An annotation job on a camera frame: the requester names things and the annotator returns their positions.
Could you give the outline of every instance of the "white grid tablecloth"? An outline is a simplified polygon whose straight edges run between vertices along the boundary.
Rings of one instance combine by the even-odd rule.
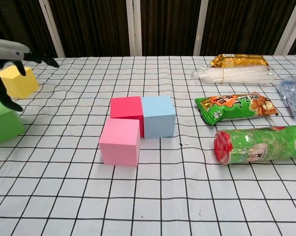
[[[275,86],[202,85],[214,57],[58,59],[32,67],[40,91],[18,100],[26,133],[0,144],[0,236],[296,236],[296,159],[222,166],[220,129],[294,125]],[[279,77],[296,56],[266,56]],[[259,92],[280,115],[208,126],[197,97]],[[170,95],[175,136],[141,139],[138,168],[98,149],[110,99]]]

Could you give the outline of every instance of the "green cylindrical package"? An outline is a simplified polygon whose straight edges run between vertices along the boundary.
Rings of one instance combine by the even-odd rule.
[[[214,151],[224,165],[296,157],[296,125],[219,130]]]
[[[210,125],[224,119],[278,115],[273,103],[257,92],[196,98],[195,102]]]

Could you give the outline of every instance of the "foam block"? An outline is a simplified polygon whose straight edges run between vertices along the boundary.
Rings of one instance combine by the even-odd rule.
[[[39,84],[29,67],[25,67],[26,76],[22,76],[17,67],[12,65],[0,71],[0,77],[4,83],[7,94],[12,98],[27,98],[39,89]]]
[[[142,97],[145,139],[172,137],[176,111],[170,96]]]
[[[144,136],[144,115],[141,97],[112,98],[110,117],[138,119],[140,124],[140,137]]]
[[[0,103],[0,143],[25,132],[18,114]]]
[[[99,146],[104,164],[138,166],[139,120],[109,118],[105,122]]]

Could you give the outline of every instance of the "light blue cube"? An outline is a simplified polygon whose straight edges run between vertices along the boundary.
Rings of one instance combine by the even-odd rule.
[[[170,96],[142,97],[145,139],[172,137],[176,110]]]

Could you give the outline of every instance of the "red cap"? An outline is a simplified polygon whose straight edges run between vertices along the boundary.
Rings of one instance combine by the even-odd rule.
[[[217,131],[213,141],[216,158],[221,164],[228,164],[230,152],[233,149],[230,134],[224,131]]]

